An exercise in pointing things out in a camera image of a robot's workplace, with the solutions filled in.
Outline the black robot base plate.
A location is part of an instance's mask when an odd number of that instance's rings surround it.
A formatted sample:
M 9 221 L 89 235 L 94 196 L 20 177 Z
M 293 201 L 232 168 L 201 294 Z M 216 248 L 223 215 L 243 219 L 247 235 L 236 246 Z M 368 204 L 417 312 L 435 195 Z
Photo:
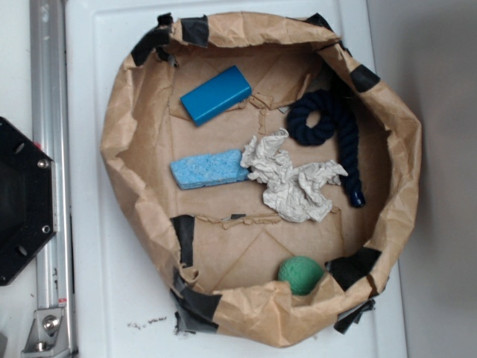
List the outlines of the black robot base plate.
M 11 284 L 55 234 L 53 161 L 1 118 L 1 285 Z

